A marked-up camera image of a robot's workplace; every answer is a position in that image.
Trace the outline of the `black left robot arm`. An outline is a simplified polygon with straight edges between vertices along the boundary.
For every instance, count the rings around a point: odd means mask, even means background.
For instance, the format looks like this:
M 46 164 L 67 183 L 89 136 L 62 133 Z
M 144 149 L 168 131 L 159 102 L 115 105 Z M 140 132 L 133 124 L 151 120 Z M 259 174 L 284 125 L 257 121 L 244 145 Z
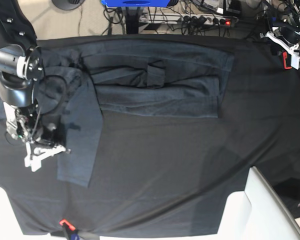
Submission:
M 267 32 L 260 38 L 281 56 L 286 70 L 300 70 L 300 0 L 262 0 Z

